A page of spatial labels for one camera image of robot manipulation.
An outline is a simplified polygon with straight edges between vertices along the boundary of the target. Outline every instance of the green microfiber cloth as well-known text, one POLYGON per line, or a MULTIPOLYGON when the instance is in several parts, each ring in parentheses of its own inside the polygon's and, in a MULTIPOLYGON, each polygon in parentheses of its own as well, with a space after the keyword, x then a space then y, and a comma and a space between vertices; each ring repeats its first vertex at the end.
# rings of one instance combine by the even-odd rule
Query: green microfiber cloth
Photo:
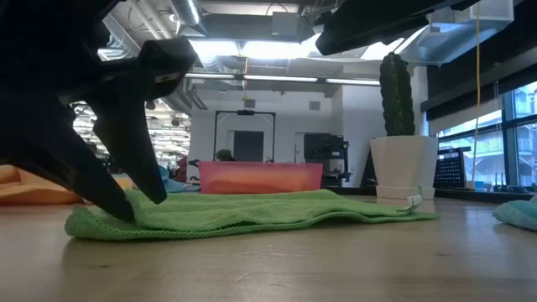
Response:
POLYGON ((309 227, 328 218, 356 222, 417 221, 436 214, 402 211, 349 200, 329 190, 269 195, 168 194, 155 205, 142 192, 126 190, 135 224, 119 221, 96 207, 77 207, 65 223, 73 237, 98 240, 186 239, 309 227))

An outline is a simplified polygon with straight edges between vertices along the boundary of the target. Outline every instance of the teal cloth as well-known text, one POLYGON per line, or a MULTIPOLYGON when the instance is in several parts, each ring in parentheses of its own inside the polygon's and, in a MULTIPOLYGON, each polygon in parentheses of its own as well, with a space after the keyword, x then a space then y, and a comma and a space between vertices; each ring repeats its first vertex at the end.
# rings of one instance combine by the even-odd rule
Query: teal cloth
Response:
POLYGON ((172 180, 169 177, 168 170, 159 165, 160 178, 162 178, 162 184, 164 189, 168 193, 180 193, 180 192, 197 192, 200 190, 199 185, 188 185, 184 182, 172 180))
POLYGON ((493 216, 501 222, 537 231, 537 195, 531 200, 513 200, 498 206, 493 216))
POLYGON ((142 192, 126 190, 136 223, 96 207, 77 207, 65 223, 73 237, 97 240, 186 239, 282 231, 309 227, 328 218, 380 223, 435 219, 436 214, 401 211, 349 200, 329 190, 270 195, 168 194, 155 205, 142 192))

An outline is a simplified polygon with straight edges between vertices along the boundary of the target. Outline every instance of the pink bin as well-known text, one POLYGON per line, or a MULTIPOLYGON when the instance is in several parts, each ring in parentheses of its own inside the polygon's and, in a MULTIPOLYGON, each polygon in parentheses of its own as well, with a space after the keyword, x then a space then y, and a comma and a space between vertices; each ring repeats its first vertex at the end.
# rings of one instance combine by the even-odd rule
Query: pink bin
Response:
POLYGON ((203 194, 272 194, 318 190, 322 164, 200 162, 203 194))

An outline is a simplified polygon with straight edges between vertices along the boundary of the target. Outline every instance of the fluorescent light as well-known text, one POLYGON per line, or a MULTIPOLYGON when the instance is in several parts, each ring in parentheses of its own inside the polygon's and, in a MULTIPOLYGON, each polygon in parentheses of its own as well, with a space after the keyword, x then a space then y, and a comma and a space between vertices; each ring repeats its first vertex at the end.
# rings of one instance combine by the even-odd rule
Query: fluorescent light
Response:
POLYGON ((187 73, 185 75, 185 78, 190 78, 190 79, 209 79, 209 80, 233 80, 233 79, 235 79, 235 75, 189 72, 189 73, 187 73))
POLYGON ((239 55, 237 43, 226 40, 191 39, 190 44, 199 56, 239 55))
POLYGON ((421 33, 423 33, 423 31, 424 31, 427 27, 429 27, 429 25, 424 26, 422 29, 418 29, 418 30, 416 30, 416 32, 413 33, 408 39, 406 39, 406 40, 401 44, 401 46, 399 46, 399 47, 394 51, 394 53, 398 54, 398 53, 400 53, 401 51, 403 51, 405 48, 407 48, 407 47, 410 45, 410 43, 412 43, 412 41, 414 41, 416 38, 418 38, 418 36, 419 36, 421 33))
POLYGON ((404 41, 403 38, 396 39, 394 42, 386 45, 382 42, 369 45, 360 59, 362 60, 382 60, 390 52, 394 51, 404 41))
POLYGON ((303 76, 276 76, 276 75, 244 75, 244 80, 256 81, 296 81, 296 82, 317 82, 317 78, 303 76))
POLYGON ((380 86, 380 82, 375 81, 375 80, 326 79, 326 83, 327 84, 342 84, 342 85, 380 86))
POLYGON ((311 52, 319 53, 317 46, 315 46, 315 42, 320 36, 321 34, 315 34, 311 38, 305 41, 302 41, 302 44, 300 45, 300 49, 301 51, 303 51, 304 56, 308 56, 311 52))
POLYGON ((308 53, 299 43, 271 41, 250 41, 242 49, 242 55, 253 59, 296 59, 308 53))
POLYGON ((159 128, 153 128, 148 129, 150 134, 159 134, 159 133, 177 133, 177 135, 188 135, 188 133, 185 130, 181 129, 159 129, 159 128))

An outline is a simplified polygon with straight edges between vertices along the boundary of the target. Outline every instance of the table surface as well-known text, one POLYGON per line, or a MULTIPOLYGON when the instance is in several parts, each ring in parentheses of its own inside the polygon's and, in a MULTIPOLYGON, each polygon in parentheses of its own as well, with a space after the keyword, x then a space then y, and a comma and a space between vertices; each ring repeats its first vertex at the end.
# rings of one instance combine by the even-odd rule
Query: table surface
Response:
POLYGON ((0 207, 0 300, 537 301, 537 233, 436 205, 436 221, 152 242, 72 239, 69 206, 0 207))

